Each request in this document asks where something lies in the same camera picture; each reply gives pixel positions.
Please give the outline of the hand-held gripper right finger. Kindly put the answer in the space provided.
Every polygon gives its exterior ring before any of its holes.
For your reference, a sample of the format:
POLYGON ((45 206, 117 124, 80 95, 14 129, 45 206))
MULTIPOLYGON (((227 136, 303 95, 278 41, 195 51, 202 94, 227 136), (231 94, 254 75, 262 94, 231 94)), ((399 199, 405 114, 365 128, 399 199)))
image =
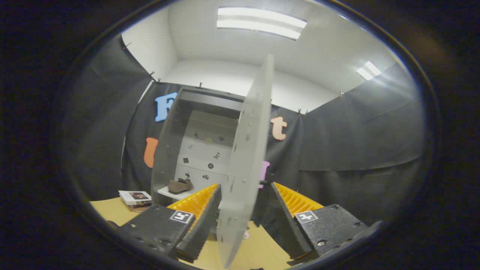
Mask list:
POLYGON ((272 183, 278 205, 281 248, 292 263, 306 263, 352 243, 369 229, 338 204, 323 206, 279 183, 272 183))

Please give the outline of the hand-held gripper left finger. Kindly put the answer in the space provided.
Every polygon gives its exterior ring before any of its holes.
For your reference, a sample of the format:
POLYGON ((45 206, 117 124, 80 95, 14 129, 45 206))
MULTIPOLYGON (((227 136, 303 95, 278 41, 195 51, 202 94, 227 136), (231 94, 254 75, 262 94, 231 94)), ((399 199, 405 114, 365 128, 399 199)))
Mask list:
POLYGON ((215 183, 168 206, 151 205, 121 230, 163 256, 193 263, 216 224, 221 198, 215 183))

